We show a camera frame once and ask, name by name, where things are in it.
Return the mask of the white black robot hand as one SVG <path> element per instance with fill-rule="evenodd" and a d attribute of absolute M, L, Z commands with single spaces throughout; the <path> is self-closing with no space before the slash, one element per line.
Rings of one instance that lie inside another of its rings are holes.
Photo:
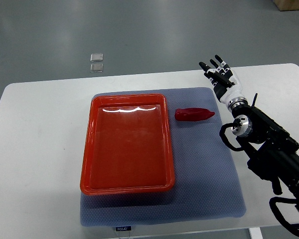
<path fill-rule="evenodd" d="M 204 71 L 204 76 L 213 86 L 214 93 L 219 102 L 231 109 L 231 105 L 236 102 L 247 104 L 247 99 L 242 94 L 242 85 L 237 74 L 218 55 L 214 61 L 210 59 L 213 68 L 204 62 L 199 62 L 199 66 Z"/>

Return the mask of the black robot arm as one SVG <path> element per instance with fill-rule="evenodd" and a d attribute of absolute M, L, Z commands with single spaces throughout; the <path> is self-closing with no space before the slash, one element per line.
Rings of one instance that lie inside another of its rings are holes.
<path fill-rule="evenodd" d="M 290 224 L 277 204 L 293 204 L 299 213 L 299 144 L 273 119 L 242 97 L 227 102 L 234 117 L 224 124 L 219 135 L 232 151 L 244 151 L 248 168 L 263 180 L 270 181 L 275 197 L 270 208 L 279 223 L 299 237 L 299 224 Z"/>

